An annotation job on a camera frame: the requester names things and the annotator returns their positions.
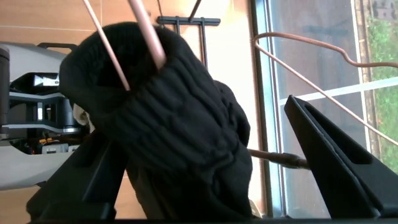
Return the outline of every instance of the thin black cable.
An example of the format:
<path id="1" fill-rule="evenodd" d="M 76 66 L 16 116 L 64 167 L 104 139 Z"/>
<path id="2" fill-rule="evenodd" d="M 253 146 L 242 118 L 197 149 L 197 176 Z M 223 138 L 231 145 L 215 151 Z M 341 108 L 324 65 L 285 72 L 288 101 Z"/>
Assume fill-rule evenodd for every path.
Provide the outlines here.
<path id="1" fill-rule="evenodd" d="M 162 6 L 160 5 L 160 0 L 157 0 L 157 7 L 159 8 L 159 12 L 160 12 L 160 17 L 163 20 L 163 12 L 162 12 Z"/>

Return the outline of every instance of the wooden surface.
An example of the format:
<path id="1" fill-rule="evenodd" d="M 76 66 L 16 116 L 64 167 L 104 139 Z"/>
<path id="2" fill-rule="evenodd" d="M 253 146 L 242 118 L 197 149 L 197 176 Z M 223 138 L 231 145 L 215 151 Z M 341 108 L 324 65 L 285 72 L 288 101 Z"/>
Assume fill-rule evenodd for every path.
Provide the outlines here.
<path id="1" fill-rule="evenodd" d="M 195 1 L 162 0 L 160 3 L 164 16 L 187 17 Z M 160 15 L 157 1 L 143 2 L 154 22 Z M 126 0 L 90 0 L 90 3 L 103 26 L 135 21 Z M 79 44 L 95 31 L 81 0 L 0 0 L 0 5 L 0 41 Z M 203 0 L 196 13 L 197 17 L 221 19 L 218 27 L 206 27 L 209 72 L 215 80 L 226 83 L 234 91 L 251 125 L 249 147 L 258 149 L 259 128 L 248 15 L 247 0 Z M 199 28 L 181 26 L 181 35 L 194 54 L 201 58 Z M 0 223 L 23 223 L 20 220 L 27 220 L 24 206 L 35 190 L 0 192 Z M 257 159 L 253 159 L 249 197 L 263 212 L 261 170 Z M 116 208 L 120 218 L 144 216 L 128 179 L 122 183 Z"/>

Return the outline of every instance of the grass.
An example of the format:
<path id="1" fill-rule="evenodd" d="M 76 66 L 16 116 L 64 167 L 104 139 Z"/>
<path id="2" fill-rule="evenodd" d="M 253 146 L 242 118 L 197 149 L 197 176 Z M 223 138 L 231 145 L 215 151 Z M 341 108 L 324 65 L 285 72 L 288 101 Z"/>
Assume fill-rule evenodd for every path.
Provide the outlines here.
<path id="1" fill-rule="evenodd" d="M 371 19 L 369 21 L 369 45 L 372 62 L 398 62 L 398 24 Z M 396 68 L 380 67 L 372 69 L 372 80 L 398 77 Z M 378 129 L 398 139 L 398 86 L 375 90 L 375 107 Z M 381 161 L 398 173 L 398 147 L 381 141 Z"/>

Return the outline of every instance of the black cloth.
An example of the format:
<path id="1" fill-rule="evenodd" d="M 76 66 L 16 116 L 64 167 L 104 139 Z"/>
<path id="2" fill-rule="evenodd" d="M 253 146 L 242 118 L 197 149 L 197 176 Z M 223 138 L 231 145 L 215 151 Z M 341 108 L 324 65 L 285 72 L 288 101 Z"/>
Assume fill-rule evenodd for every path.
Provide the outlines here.
<path id="1" fill-rule="evenodd" d="M 132 90 L 94 33 L 62 62 L 60 92 L 128 153 L 147 217 L 250 219 L 250 127 L 233 92 L 171 30 L 156 27 L 167 56 L 159 72 L 136 23 L 104 31 Z"/>

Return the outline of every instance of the curved cable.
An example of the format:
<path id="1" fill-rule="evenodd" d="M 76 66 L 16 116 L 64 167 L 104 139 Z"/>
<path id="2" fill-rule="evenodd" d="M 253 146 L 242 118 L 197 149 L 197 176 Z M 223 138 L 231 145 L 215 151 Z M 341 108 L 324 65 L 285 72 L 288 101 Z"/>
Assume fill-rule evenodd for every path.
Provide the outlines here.
<path id="1" fill-rule="evenodd" d="M 296 70 L 294 70 L 292 67 L 288 66 L 285 62 L 281 61 L 281 59 L 275 57 L 274 55 L 272 55 L 270 52 L 264 50 L 258 43 L 258 40 L 260 38 L 264 38 L 264 37 L 281 37 L 281 38 L 286 38 L 286 39 L 291 39 L 291 40 L 297 40 L 297 41 L 301 41 L 301 42 L 305 42 L 308 44 L 312 44 L 312 45 L 317 45 L 319 47 L 324 47 L 324 48 L 328 48 L 330 50 L 334 50 L 339 52 L 344 59 L 351 65 L 355 66 L 355 67 L 360 67 L 360 68 L 372 68 L 372 67 L 394 67 L 394 68 L 398 68 L 398 63 L 393 63 L 393 62 L 376 62 L 376 63 L 358 63 L 355 62 L 353 60 L 351 60 L 348 57 L 348 54 L 341 48 L 336 47 L 334 45 L 328 44 L 328 43 L 324 43 L 322 41 L 319 40 L 313 40 L 313 39 L 309 39 L 306 37 L 301 37 L 299 35 L 293 35 L 293 34 L 285 34 L 285 33 L 281 33 L 281 32 L 266 32 L 263 34 L 259 34 L 257 36 L 255 36 L 253 38 L 253 42 L 254 45 L 257 49 L 259 49 L 262 53 L 266 54 L 268 57 L 270 57 L 271 59 L 273 59 L 274 61 L 278 62 L 281 66 L 283 66 L 284 68 L 286 68 L 287 70 L 289 70 L 290 72 L 292 72 L 295 76 L 299 77 L 299 79 L 303 80 L 305 83 L 307 83 L 308 85 L 310 85 L 312 88 L 314 88 L 316 91 L 320 92 L 323 96 L 325 96 L 326 98 L 328 98 L 330 101 L 332 101 L 334 104 L 336 104 L 337 106 L 339 106 L 341 109 L 343 109 L 344 111 L 346 111 L 349 115 L 351 115 L 354 119 L 356 119 L 357 121 L 359 121 L 360 123 L 362 123 L 363 125 L 365 125 L 366 127 L 368 127 L 370 130 L 374 131 L 376 134 L 378 134 L 379 136 L 383 137 L 384 139 L 386 139 L 387 141 L 393 143 L 394 145 L 398 146 L 398 142 L 393 140 L 392 138 L 390 138 L 389 136 L 381 133 L 380 131 L 378 131 L 376 128 L 372 127 L 370 124 L 368 124 L 367 122 L 365 122 L 363 119 L 361 119 L 359 116 L 357 116 L 356 114 L 354 114 L 351 110 L 349 110 L 347 107 L 345 107 L 344 105 L 342 105 L 339 101 L 335 100 L 333 97 L 329 96 L 325 91 L 323 91 L 320 87 L 316 86 L 316 84 L 312 83 L 309 79 L 305 78 L 302 74 L 300 74 L 299 72 L 297 72 Z"/>

